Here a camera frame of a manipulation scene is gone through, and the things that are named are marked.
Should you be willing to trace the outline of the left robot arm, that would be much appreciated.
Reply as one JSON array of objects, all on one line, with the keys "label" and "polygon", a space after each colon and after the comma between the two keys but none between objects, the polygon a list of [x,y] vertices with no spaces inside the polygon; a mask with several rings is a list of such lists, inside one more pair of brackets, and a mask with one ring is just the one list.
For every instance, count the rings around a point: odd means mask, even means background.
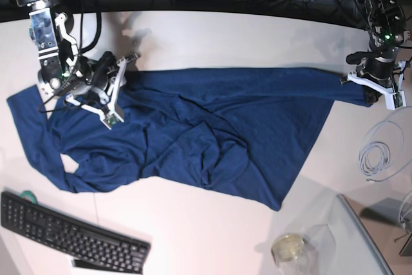
[{"label": "left robot arm", "polygon": [[402,88],[405,70],[411,62],[398,60],[399,50],[407,49],[411,35],[406,17],[397,0],[353,0],[359,21],[344,9],[341,0],[332,0],[345,20],[360,23],[369,35],[368,50],[347,55],[346,63],[355,67],[341,78],[370,89],[369,97],[383,97],[388,110],[405,108],[406,95]]}]

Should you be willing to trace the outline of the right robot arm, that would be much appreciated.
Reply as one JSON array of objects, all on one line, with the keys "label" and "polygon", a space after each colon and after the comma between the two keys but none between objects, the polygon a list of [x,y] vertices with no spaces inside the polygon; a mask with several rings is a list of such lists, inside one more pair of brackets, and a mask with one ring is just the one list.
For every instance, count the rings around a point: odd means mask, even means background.
[{"label": "right robot arm", "polygon": [[[30,8],[29,34],[38,49],[40,70],[38,81],[48,100],[63,99],[64,109],[79,108],[96,114],[112,129],[124,121],[124,111],[118,105],[121,87],[126,84],[127,65],[138,59],[136,53],[117,59],[104,52],[89,59],[86,52],[98,43],[102,31],[102,13],[96,10],[96,32],[93,40],[83,44],[83,38],[71,34],[74,19],[62,7],[61,0],[11,0],[19,7]],[[98,0],[92,0],[95,6]]]}]

